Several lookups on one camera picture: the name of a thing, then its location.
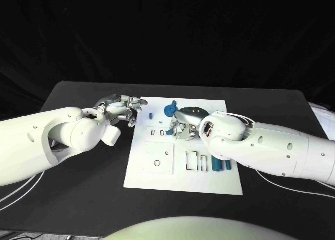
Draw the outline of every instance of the white board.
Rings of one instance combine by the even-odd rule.
[[[212,171],[212,156],[197,137],[192,141],[166,135],[172,118],[165,115],[165,107],[178,102],[178,108],[199,107],[212,114],[227,112],[225,101],[142,97],[149,101],[137,117],[137,125],[130,152],[126,188],[243,195],[237,162],[233,170]],[[186,152],[191,167],[186,170]]]

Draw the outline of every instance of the oval cutout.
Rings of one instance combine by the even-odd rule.
[[[30,134],[28,134],[28,138],[29,138],[30,142],[35,143],[35,139]]]

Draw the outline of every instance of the robotic hand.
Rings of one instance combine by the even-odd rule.
[[[311,179],[335,185],[335,141],[308,135],[283,126],[244,124],[225,112],[208,114],[198,107],[182,108],[172,118],[171,129],[184,130],[173,136],[199,138],[220,160],[276,176]]]
[[[136,126],[133,110],[142,113],[147,101],[111,95],[94,108],[67,107],[0,122],[0,186],[16,183],[68,158],[93,150],[103,140],[114,146],[120,129],[129,121]]]

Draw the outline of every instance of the black table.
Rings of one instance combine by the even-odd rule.
[[[42,111],[91,108],[111,94],[225,100],[230,113],[327,138],[295,90],[61,82]],[[257,224],[299,239],[335,239],[335,199],[276,187],[241,165],[244,196],[124,188],[134,129],[127,122],[117,126],[116,146],[101,142],[46,171],[35,190],[0,212],[0,230],[104,237],[149,220],[204,216]],[[264,176],[286,187],[335,195],[315,181]],[[2,187],[0,198],[20,186]]]

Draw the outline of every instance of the black backdrop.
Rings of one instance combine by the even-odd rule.
[[[296,89],[335,111],[335,12],[251,0],[0,1],[0,119],[38,112],[61,81]]]

